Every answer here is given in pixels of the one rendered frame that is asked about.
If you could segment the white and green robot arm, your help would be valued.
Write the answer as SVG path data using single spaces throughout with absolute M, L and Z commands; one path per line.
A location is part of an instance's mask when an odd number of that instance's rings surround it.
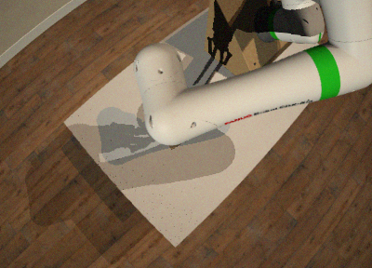
M 371 85 L 372 0 L 272 0 L 254 19 L 258 38 L 267 43 L 316 44 L 325 25 L 326 43 L 198 87 L 187 87 L 175 48 L 144 47 L 134 74 L 149 134 L 164 145 L 178 145 L 253 115 Z

